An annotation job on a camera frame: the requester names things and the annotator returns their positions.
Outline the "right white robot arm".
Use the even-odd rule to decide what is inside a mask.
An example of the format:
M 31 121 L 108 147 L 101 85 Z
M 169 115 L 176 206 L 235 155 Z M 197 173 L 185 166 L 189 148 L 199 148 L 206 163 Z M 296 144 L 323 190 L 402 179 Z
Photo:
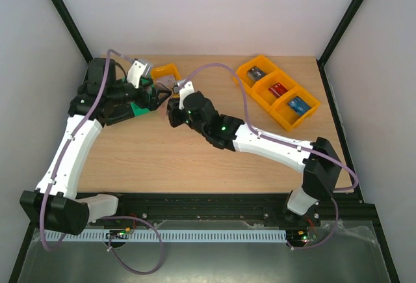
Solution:
M 173 128 L 185 124 L 215 148 L 259 155 L 302 175 L 301 186 L 290 192 L 283 205 L 281 217 L 288 224 L 296 226 L 307 217 L 313 218 L 311 208 L 332 197 L 341 167 L 327 139 L 308 142 L 281 137 L 250 127 L 239 118 L 221 115 L 191 82 L 179 81 L 173 91 L 174 97 L 168 101 Z

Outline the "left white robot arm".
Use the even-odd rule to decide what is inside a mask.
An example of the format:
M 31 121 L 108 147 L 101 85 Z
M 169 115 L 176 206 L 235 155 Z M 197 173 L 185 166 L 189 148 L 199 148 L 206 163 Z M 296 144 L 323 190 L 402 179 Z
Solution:
M 124 77 L 114 59 L 95 58 L 86 77 L 70 102 L 66 129 L 58 150 L 44 177 L 33 191 L 24 191 L 20 205 L 32 223 L 42 230 L 78 235 L 90 222 L 114 215 L 118 198 L 98 194 L 78 199 L 79 178 L 93 143 L 108 124 L 112 113 L 132 103 L 156 110 L 169 95 L 157 90 L 150 76 L 153 66 L 146 60 L 133 60 Z

